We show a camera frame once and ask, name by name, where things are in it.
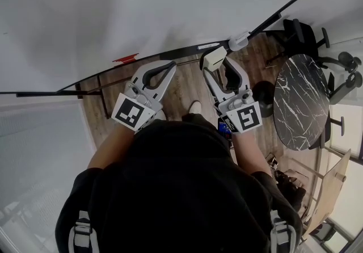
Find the white sneaker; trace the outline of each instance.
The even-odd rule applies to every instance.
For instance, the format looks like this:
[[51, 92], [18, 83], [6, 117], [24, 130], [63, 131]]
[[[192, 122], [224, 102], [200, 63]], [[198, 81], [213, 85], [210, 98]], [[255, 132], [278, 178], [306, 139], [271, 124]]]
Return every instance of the white sneaker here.
[[194, 101], [189, 109], [189, 113], [191, 114], [202, 114], [202, 104], [200, 101]]
[[159, 112], [157, 112], [157, 114], [154, 117], [154, 120], [156, 120], [156, 119], [166, 121], [166, 116], [165, 116], [165, 113], [163, 110], [160, 110]]

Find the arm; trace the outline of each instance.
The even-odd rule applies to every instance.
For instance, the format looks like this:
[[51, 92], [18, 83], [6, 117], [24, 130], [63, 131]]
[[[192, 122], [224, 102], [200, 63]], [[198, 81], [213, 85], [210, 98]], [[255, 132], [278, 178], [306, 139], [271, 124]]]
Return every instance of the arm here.
[[88, 168], [106, 168], [113, 162], [122, 160], [134, 138], [134, 131], [117, 124], [93, 155]]
[[232, 134], [232, 141], [240, 168], [248, 174], [262, 171], [272, 177], [268, 163], [257, 146], [255, 136], [251, 131]]

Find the black strip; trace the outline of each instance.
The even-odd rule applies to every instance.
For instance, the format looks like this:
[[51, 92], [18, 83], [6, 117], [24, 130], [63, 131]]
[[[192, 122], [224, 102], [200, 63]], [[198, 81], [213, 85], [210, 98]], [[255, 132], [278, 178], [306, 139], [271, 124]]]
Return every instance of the black strip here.
[[0, 92], [0, 95], [13, 95], [13, 94], [17, 94], [19, 92]]
[[131, 79], [132, 79], [132, 77], [127, 77], [127, 78], [119, 79], [118, 81], [114, 81], [112, 83], [108, 83], [106, 85], [103, 85], [103, 86], [100, 86], [100, 87], [97, 87], [97, 88], [93, 88], [92, 90], [89, 90], [87, 92], [90, 93], [90, 92], [94, 92], [94, 91], [103, 90], [104, 88], [111, 87], [111, 86], [116, 85], [118, 83], [123, 83], [123, 82], [130, 81]]
[[10, 92], [7, 94], [15, 94], [18, 98], [25, 98], [28, 96], [100, 96], [101, 92], [90, 92], [87, 91], [60, 91], [60, 92]]
[[89, 227], [89, 229], [88, 229], [88, 232], [83, 232], [83, 231], [78, 231], [76, 228], [74, 228], [74, 232], [75, 233], [77, 233], [77, 234], [79, 234], [79, 235], [85, 235], [85, 236], [89, 236], [89, 235], [91, 235], [91, 228]]
[[224, 58], [222, 58], [221, 60], [219, 60], [219, 61], [215, 62], [213, 65], [216, 65], [217, 63], [219, 63], [219, 62], [221, 62], [221, 61], [223, 61], [223, 60], [225, 60], [225, 59], [224, 59]]
[[[97, 76], [97, 83], [98, 83], [98, 86], [100, 87], [101, 86], [101, 80], [100, 80], [100, 76], [99, 75]], [[100, 97], [101, 97], [101, 103], [102, 103], [102, 108], [103, 108], [104, 115], [105, 115], [106, 119], [109, 119], [109, 115], [108, 115], [108, 111], [107, 111], [107, 106], [106, 106], [106, 102], [104, 100], [104, 95], [103, 95], [103, 91], [102, 90], [100, 90]]]
[[76, 220], [76, 222], [80, 222], [80, 223], [86, 223], [86, 224], [90, 224], [90, 220], [87, 218], [80, 218], [78, 220]]
[[363, 133], [362, 133], [362, 141], [361, 141], [361, 149], [359, 150], [358, 159], [363, 162]]
[[[183, 48], [179, 48], [179, 49], [175, 49], [175, 50], [171, 50], [171, 51], [167, 51], [167, 52], [162, 52], [162, 53], [159, 53], [159, 54], [153, 54], [152, 56], [147, 56], [147, 57], [144, 57], [144, 58], [140, 58], [136, 62], [140, 62], [142, 60], [148, 60], [150, 58], [157, 57], [157, 56], [159, 56], [161, 60], [177, 60], [177, 59], [182, 58], [182, 57], [193, 56], [193, 55], [196, 55], [196, 54], [200, 54], [200, 53], [202, 53], [202, 52], [204, 52], [204, 51], [206, 51], [208, 49], [216, 48], [216, 47], [210, 47], [210, 48], [205, 48], [205, 49], [200, 49], [200, 50], [198, 49], [198, 47], [201, 46], [201, 45], [208, 45], [208, 44], [212, 44], [212, 43], [219, 43], [218, 47], [224, 47], [226, 50], [229, 50], [228, 41], [229, 40], [213, 41], [213, 42], [210, 42], [210, 43], [203, 43], [203, 44], [193, 45], [191, 47], [183, 47]], [[130, 64], [133, 64], [133, 63], [135, 63], [135, 61], [129, 61], [129, 62], [125, 63], [125, 64], [117, 65], [117, 66], [114, 66], [113, 68], [103, 70], [100, 73], [90, 75], [87, 78], [81, 79], [80, 81], [77, 81], [75, 83], [72, 83], [71, 85], [68, 85], [68, 86], [66, 86], [64, 88], [61, 88], [57, 92], [66, 90], [67, 88], [69, 88], [71, 86], [74, 86], [76, 83], [80, 83], [80, 82], [85, 81], [87, 79], [93, 78], [93, 77], [95, 77], [97, 75], [101, 75], [101, 74], [106, 73], [106, 72], [108, 72], [110, 70], [118, 69], [118, 68], [120, 68], [122, 66], [127, 66], [127, 65], [130, 65]]]
[[[80, 84], [80, 83], [76, 83], [76, 84], [74, 85], [74, 87], [75, 87], [75, 90], [76, 90], [76, 91], [82, 91], [82, 89], [81, 89], [81, 84]], [[83, 99], [83, 96], [78, 95], [78, 96], [77, 96], [77, 99]]]
[[266, 21], [264, 21], [262, 24], [260, 24], [257, 28], [255, 28], [252, 32], [250, 32], [250, 35], [247, 37], [248, 40], [255, 37], [260, 32], [264, 31], [267, 27], [271, 26], [273, 23], [281, 19], [281, 13], [276, 12], [271, 17], [269, 17]]
[[192, 63], [194, 63], [194, 62], [199, 62], [200, 61], [200, 59], [198, 58], [198, 59], [196, 59], [196, 60], [188, 60], [188, 61], [184, 61], [184, 62], [180, 62], [180, 63], [178, 63], [178, 64], [176, 64], [177, 66], [180, 66], [180, 65], [188, 65], [188, 64], [192, 64]]

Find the wooden floor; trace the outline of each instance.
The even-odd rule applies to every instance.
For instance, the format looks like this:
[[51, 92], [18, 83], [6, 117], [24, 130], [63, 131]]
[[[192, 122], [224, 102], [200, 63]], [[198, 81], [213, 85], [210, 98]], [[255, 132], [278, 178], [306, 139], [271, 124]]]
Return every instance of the wooden floor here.
[[[281, 58], [277, 60], [274, 63], [275, 66], [267, 69], [265, 68], [265, 61], [275, 56], [280, 51], [281, 47], [275, 42], [275, 40], [262, 33], [254, 37], [246, 48], [232, 53], [230, 57], [236, 60], [241, 67], [245, 69], [250, 78], [251, 87], [253, 87], [259, 81], [270, 81], [273, 84], [275, 83], [280, 67], [286, 59]], [[176, 62], [184, 62], [197, 58], [199, 57], [185, 57], [176, 60]], [[131, 77], [138, 67], [147, 62], [158, 59], [158, 57], [155, 57], [151, 60], [136, 62], [134, 64], [122, 66], [118, 69], [104, 73], [100, 76], [101, 84], [105, 85], [119, 79]], [[96, 78], [86, 80], [81, 84], [82, 90], [89, 90], [95, 87], [97, 87]], [[125, 82], [103, 90], [109, 114], [112, 113], [117, 97], [120, 92], [124, 91], [124, 88]], [[162, 100], [164, 106], [163, 110], [168, 120], [181, 120], [181, 117], [187, 113], [190, 105], [195, 100], [199, 100], [201, 102], [203, 116], [214, 125], [217, 125], [217, 116], [212, 107], [211, 96], [209, 95], [208, 89], [203, 80], [199, 64], [192, 63], [178, 66], [175, 76], [173, 77]], [[107, 120], [104, 117], [102, 104], [98, 96], [85, 96], [84, 106], [95, 144], [99, 147], [116, 123], [114, 120]], [[281, 168], [283, 168], [283, 171], [291, 168], [291, 163], [289, 163], [286, 158], [281, 158], [284, 154], [286, 155], [290, 152], [288, 152], [277, 136], [273, 117], [264, 118], [263, 125], [255, 129], [254, 132], [259, 147], [265, 156], [269, 153], [273, 153], [278, 159], [281, 159]], [[309, 155], [313, 154], [313, 156], [302, 156], [306, 153]], [[298, 154], [298, 156], [299, 155], [301, 156], [299, 157], [300, 161], [312, 168], [315, 168], [315, 151], [302, 151], [302, 153]], [[313, 177], [311, 177], [310, 182], [311, 184], [313, 183]]]

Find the black marble tabletop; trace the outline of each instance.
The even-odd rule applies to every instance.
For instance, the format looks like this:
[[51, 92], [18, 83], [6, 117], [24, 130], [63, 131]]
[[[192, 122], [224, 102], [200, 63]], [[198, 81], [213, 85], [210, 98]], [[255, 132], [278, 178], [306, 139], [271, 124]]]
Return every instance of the black marble tabletop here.
[[282, 143], [305, 150], [319, 138], [329, 112], [325, 76], [314, 60], [298, 54], [289, 58], [275, 84], [273, 118]]

